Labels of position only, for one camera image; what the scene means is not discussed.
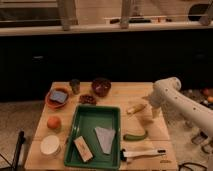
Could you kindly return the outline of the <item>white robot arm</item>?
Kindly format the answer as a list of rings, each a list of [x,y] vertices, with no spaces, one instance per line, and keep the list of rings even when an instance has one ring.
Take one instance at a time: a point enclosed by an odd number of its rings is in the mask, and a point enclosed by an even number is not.
[[[177,77],[157,80],[153,83],[153,91],[148,95],[153,108],[160,108],[167,101],[193,122],[210,138],[213,138],[213,110],[184,96],[181,92],[181,81]]]

